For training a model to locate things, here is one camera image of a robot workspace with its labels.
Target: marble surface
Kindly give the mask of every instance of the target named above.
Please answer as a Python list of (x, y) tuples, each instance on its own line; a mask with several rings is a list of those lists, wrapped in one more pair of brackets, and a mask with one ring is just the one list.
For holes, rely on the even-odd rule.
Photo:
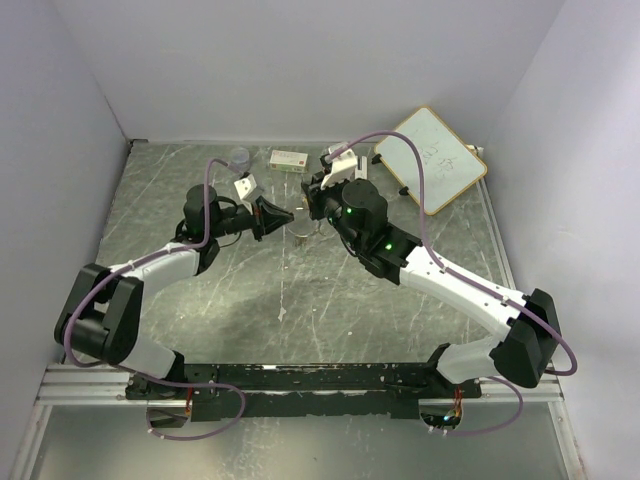
[[(320, 146), (247, 147), (265, 197), (293, 208), (301, 174), (271, 171), (272, 149), (306, 152), (319, 170)], [(98, 254), (112, 265), (162, 247), (181, 220), (187, 190), (202, 183), (206, 160), (229, 146), (136, 143), (113, 202)], [(370, 146), (357, 149), (370, 155)], [(369, 179), (389, 202), (389, 218), (418, 234), (418, 206), (397, 194), (384, 165)], [(235, 197), (235, 177), (214, 167), (221, 195)], [(483, 197), (475, 186), (427, 228), (436, 250), (472, 272), (504, 284)], [(224, 245), (233, 238), (220, 240)], [(182, 352), (188, 362), (425, 361), (441, 343), (466, 343), (486, 332), (439, 300), (368, 274), (331, 227), (297, 246), (278, 230), (256, 242), (246, 233), (223, 248), (198, 277), (166, 288), (143, 305), (141, 332)]]

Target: small box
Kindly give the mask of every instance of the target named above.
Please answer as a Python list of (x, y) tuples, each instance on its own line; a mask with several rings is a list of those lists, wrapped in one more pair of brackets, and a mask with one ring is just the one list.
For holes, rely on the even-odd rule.
[(280, 170), (281, 172), (304, 173), (307, 171), (308, 156), (306, 153), (274, 150), (271, 152), (269, 165), (273, 170)]

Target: black joint housing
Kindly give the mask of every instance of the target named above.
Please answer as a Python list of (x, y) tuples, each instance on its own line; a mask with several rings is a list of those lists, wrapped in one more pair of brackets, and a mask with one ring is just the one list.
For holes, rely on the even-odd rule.
[[(95, 264), (80, 270), (54, 330), (57, 343), (64, 343), (67, 323), (77, 306), (109, 272)], [(143, 282), (137, 278), (114, 278), (81, 312), (71, 347), (112, 365), (126, 359), (138, 339), (142, 293)], [(107, 302), (105, 312), (96, 309), (96, 303)]]
[[(551, 295), (536, 288), (525, 307), (560, 334), (558, 315)], [(558, 342), (549, 333), (527, 315), (520, 313), (507, 337), (491, 351), (490, 357), (504, 378), (521, 387), (534, 388), (540, 382), (557, 346)]]

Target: purple cable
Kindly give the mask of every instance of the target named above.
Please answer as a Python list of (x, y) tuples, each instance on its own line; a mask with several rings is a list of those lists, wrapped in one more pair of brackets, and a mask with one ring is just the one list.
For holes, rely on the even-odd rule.
[[(96, 365), (102, 364), (102, 362), (100, 362), (100, 361), (98, 361), (98, 362), (89, 362), (89, 363), (81, 362), (75, 356), (75, 354), (73, 353), (73, 349), (71, 348), (71, 333), (73, 332), (73, 328), (74, 328), (76, 322), (78, 321), (78, 318), (82, 314), (82, 311), (87, 307), (87, 305), (89, 305), (89, 303), (94, 299), (94, 297), (98, 294), (98, 292), (100, 292), (105, 286), (107, 286), (107, 284), (111, 280), (113, 280), (118, 275), (122, 275), (123, 273), (127, 273), (127, 272), (129, 272), (129, 271), (131, 271), (131, 270), (133, 270), (135, 268), (138, 268), (138, 267), (140, 267), (142, 265), (146, 265), (147, 263), (149, 263), (149, 262), (151, 262), (153, 260), (156, 260), (158, 258), (162, 258), (162, 257), (164, 257), (166, 255), (169, 255), (170, 253), (184, 252), (186, 250), (191, 250), (192, 248), (194, 248), (194, 249), (202, 248), (207, 244), (207, 242), (209, 241), (209, 234), (211, 232), (210, 217), (209, 217), (209, 188), (208, 187), (209, 187), (209, 177), (210, 177), (210, 173), (211, 173), (211, 167), (213, 166), (214, 163), (219, 163), (220, 165), (223, 165), (223, 166), (229, 168), (230, 170), (232, 170), (234, 172), (236, 171), (236, 169), (232, 168), (232, 166), (230, 164), (228, 164), (224, 160), (220, 160), (218, 158), (213, 158), (213, 159), (209, 160), (209, 162), (207, 163), (207, 168), (206, 168), (205, 174), (204, 174), (204, 189), (203, 189), (204, 190), (204, 235), (202, 237), (202, 241), (200, 243), (195, 243), (195, 244), (191, 244), (191, 245), (184, 245), (182, 247), (178, 247), (178, 248), (172, 249), (171, 251), (169, 251), (169, 250), (158, 250), (157, 252), (150, 253), (149, 255), (145, 255), (144, 257), (140, 257), (137, 260), (133, 260), (133, 261), (129, 262), (124, 267), (119, 268), (119, 269), (111, 272), (101, 282), (98, 282), (98, 284), (89, 291), (87, 296), (82, 299), (82, 301), (78, 304), (76, 309), (73, 311), (73, 313), (71, 314), (71, 317), (69, 317), (69, 321), (67, 322), (67, 326), (66, 326), (65, 331), (64, 331), (63, 344), (64, 344), (64, 351), (65, 351), (65, 353), (67, 355), (67, 358), (69, 360), (71, 360), (71, 363), (73, 363), (76, 367), (89, 368), (89, 367), (94, 367)], [(145, 378), (146, 380), (148, 380), (150, 382), (154, 382), (154, 383), (157, 383), (159, 385), (164, 385), (164, 386), (167, 386), (167, 387), (175, 387), (175, 388), (224, 388), (224, 389), (227, 389), (227, 390), (233, 390), (240, 397), (240, 409), (238, 410), (238, 413), (236, 414), (236, 416), (231, 421), (229, 421), (228, 423), (226, 423), (222, 427), (220, 427), (220, 428), (218, 428), (216, 430), (213, 430), (212, 432), (205, 433), (203, 435), (195, 435), (193, 437), (176, 437), (174, 435), (163, 435), (163, 434), (159, 433), (153, 427), (151, 427), (151, 420), (150, 420), (149, 414), (147, 412), (147, 425), (149, 426), (149, 433), (155, 435), (156, 437), (167, 439), (167, 440), (177, 440), (177, 441), (182, 441), (182, 442), (191, 441), (191, 440), (201, 440), (203, 438), (213, 437), (214, 435), (218, 435), (219, 433), (224, 432), (228, 428), (230, 428), (233, 425), (235, 425), (236, 423), (238, 423), (238, 421), (242, 417), (242, 414), (244, 413), (244, 409), (245, 409), (246, 403), (247, 403), (246, 402), (246, 397), (245, 397), (244, 393), (242, 392), (242, 390), (240, 390), (238, 387), (235, 387), (233, 385), (229, 385), (229, 384), (226, 384), (226, 383), (181, 383), (181, 382), (169, 382), (167, 380), (162, 380), (160, 378), (155, 378), (155, 377), (152, 377), (150, 375), (146, 375), (146, 374), (141, 373), (141, 372), (136, 372), (135, 370), (131, 370), (131, 369), (128, 369), (128, 368), (124, 368), (124, 367), (119, 367), (119, 368), (121, 370), (125, 370), (125, 371), (127, 371), (129, 373), (138, 374), (139, 376), (141, 376), (142, 378)]]
[(470, 432), (458, 432), (453, 430), (451, 432), (447, 432), (447, 437), (475, 437), (476, 435), (493, 433), (505, 427), (508, 427), (520, 417), (520, 415), (522, 414), (522, 410), (524, 409), (524, 399), (522, 398), (522, 394), (520, 393), (520, 391), (513, 385), (513, 383), (507, 380), (504, 380), (502, 378), (499, 378), (499, 377), (487, 377), (487, 378), (489, 380), (493, 380), (494, 382), (502, 383), (503, 385), (506, 385), (511, 390), (513, 390), (513, 393), (515, 393), (516, 397), (518, 397), (518, 410), (516, 411), (516, 413), (514, 413), (513, 416), (511, 416), (511, 418), (509, 418), (507, 421), (499, 423), (498, 425), (494, 425), (492, 427), (487, 427), (487, 428), (481, 428), (479, 430), (472, 430)]
[[(419, 202), (420, 203), (420, 236), (422, 240), (422, 245), (427, 250), (427, 253), (433, 260), (433, 263), (435, 263), (438, 267), (443, 268), (445, 265), (442, 262), (442, 260), (438, 258), (438, 255), (433, 250), (433, 247), (431, 246), (431, 242), (429, 241), (429, 236), (427, 235), (426, 213), (424, 211), (424, 170), (422, 168), (420, 153), (418, 152), (418, 149), (416, 148), (415, 144), (411, 141), (409, 137), (399, 132), (394, 132), (393, 130), (379, 130), (377, 132), (368, 133), (356, 140), (353, 140), (347, 143), (345, 146), (339, 148), (338, 150), (330, 154), (328, 157), (328, 160), (333, 160), (334, 158), (342, 155), (342, 153), (349, 150), (350, 148), (352, 148), (354, 145), (357, 145), (358, 143), (368, 140), (369, 138), (379, 137), (379, 136), (390, 136), (390, 137), (399, 138), (409, 146), (409, 148), (413, 152), (413, 155), (416, 158), (416, 162), (418, 163), (418, 178), (420, 181), (420, 202)], [(471, 285), (472, 287), (477, 288), (478, 290), (486, 293), (487, 295), (490, 295), (491, 297), (498, 299), (500, 301), (503, 300), (503, 297), (502, 295), (500, 295), (500, 293), (493, 291), (492, 289), (482, 285), (481, 283), (476, 282), (475, 280), (467, 277), (466, 275), (452, 268), (445, 268), (444, 270), (445, 272), (448, 272), (451, 275), (453, 275), (458, 280), (461, 280), (467, 283), (468, 285)], [(571, 360), (571, 366), (569, 367), (568, 370), (558, 371), (555, 369), (547, 369), (545, 370), (545, 373), (550, 373), (558, 376), (570, 376), (576, 373), (576, 371), (578, 370), (578, 359), (576, 358), (575, 353), (573, 353), (573, 350), (571, 350), (571, 347), (569, 347), (569, 344), (567, 344), (567, 342), (562, 338), (562, 336), (558, 332), (556, 332), (553, 328), (551, 328), (542, 318), (540, 318), (538, 315), (536, 315), (534, 312), (532, 312), (528, 308), (523, 307), (522, 305), (519, 305), (518, 303), (514, 302), (511, 299), (507, 300), (506, 303), (507, 305), (515, 308), (516, 310), (524, 313), (526, 316), (532, 319), (535, 323), (537, 323), (540, 327), (542, 327), (549, 335), (551, 335), (551, 337), (555, 341), (557, 341), (562, 346), (565, 352), (567, 352), (567, 355)], [(496, 425), (494, 427), (484, 428), (481, 430), (474, 430), (471, 432), (458, 432), (458, 433), (455, 433), (455, 436), (468, 437), (468, 436), (474, 436), (474, 435), (481, 435), (484, 433), (495, 432), (496, 430), (500, 430), (504, 427), (507, 427), (508, 425), (511, 425), (513, 422), (515, 422), (518, 419), (518, 417), (520, 417), (520, 414), (522, 413), (522, 409), (524, 406), (524, 400), (522, 398), (522, 395), (518, 391), (518, 389), (511, 382), (507, 380), (503, 380), (497, 377), (488, 377), (488, 378), (506, 385), (507, 387), (509, 387), (511, 390), (515, 392), (516, 396), (518, 397), (518, 411), (509, 420), (499, 425)]]

